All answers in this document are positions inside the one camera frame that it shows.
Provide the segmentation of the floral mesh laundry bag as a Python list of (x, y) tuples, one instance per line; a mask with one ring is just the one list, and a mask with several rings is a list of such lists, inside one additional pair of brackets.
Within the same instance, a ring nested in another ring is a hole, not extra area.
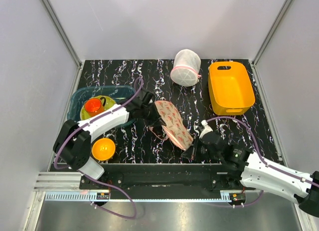
[(166, 123), (163, 129), (167, 134), (167, 139), (170, 139), (181, 150), (186, 151), (192, 145), (193, 137), (184, 126), (177, 108), (166, 100), (155, 101), (155, 105), (159, 112), (159, 117)]

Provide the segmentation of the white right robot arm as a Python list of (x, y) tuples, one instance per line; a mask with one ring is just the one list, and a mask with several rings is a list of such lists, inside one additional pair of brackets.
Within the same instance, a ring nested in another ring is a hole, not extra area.
[(191, 160), (219, 161), (227, 169), (226, 183), (231, 189), (240, 186), (260, 189), (298, 205), (305, 213), (319, 216), (319, 173), (312, 174), (261, 159), (256, 152), (227, 144), (216, 133), (202, 132), (182, 153)]

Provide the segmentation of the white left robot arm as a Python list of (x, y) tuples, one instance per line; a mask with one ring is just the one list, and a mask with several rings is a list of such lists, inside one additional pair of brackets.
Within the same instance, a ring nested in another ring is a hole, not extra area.
[(107, 131), (133, 119), (144, 119), (151, 126), (164, 124), (155, 106), (154, 94), (144, 88), (102, 114), (78, 122), (65, 121), (53, 145), (56, 158), (61, 158), (67, 167), (88, 175), (95, 188), (104, 188), (108, 177), (104, 168), (91, 157), (91, 144)]

